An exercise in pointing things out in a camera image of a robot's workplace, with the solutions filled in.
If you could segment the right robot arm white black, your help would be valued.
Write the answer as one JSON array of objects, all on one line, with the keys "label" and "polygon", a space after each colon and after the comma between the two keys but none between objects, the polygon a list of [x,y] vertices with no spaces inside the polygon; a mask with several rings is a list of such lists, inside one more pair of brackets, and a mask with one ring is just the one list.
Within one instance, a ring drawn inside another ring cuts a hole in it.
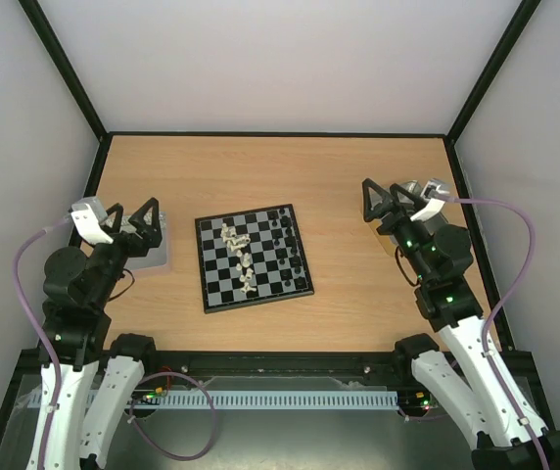
[{"label": "right robot arm white black", "polygon": [[490,337],[491,315],[465,279],[472,265],[466,228],[427,222],[449,202],[446,183],[431,180],[413,194],[393,184],[362,183],[363,219],[396,242],[407,259],[416,305],[448,347],[447,360],[427,334],[395,344],[394,372],[404,383],[419,382],[437,399],[466,438],[477,469],[557,469],[560,431],[551,429],[522,393]]}]

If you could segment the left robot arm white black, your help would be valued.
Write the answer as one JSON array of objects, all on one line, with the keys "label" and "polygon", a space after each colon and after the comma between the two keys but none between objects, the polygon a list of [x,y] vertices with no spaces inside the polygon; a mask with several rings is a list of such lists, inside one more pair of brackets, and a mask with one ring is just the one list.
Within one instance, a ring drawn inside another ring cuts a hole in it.
[{"label": "left robot arm white black", "polygon": [[78,201],[70,220],[92,253],[66,246],[45,262],[41,404],[30,469],[104,468],[120,416],[152,363],[153,338],[124,334],[106,366],[100,364],[111,325],[105,308],[128,260],[145,257],[163,241],[157,199],[129,217],[130,230],[122,229],[122,219],[121,205],[105,209],[95,197]]}]

